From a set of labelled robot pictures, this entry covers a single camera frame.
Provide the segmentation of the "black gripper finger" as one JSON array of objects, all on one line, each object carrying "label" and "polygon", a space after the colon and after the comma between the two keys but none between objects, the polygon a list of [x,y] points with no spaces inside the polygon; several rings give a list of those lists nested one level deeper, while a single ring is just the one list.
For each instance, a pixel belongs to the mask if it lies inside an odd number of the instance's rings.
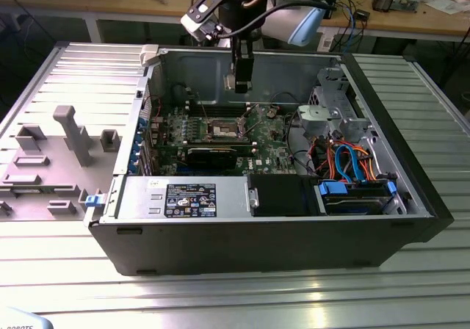
[{"label": "black gripper finger", "polygon": [[251,86],[254,65],[253,53],[248,52],[243,54],[241,51],[236,52],[234,64],[235,92],[246,93]]}]

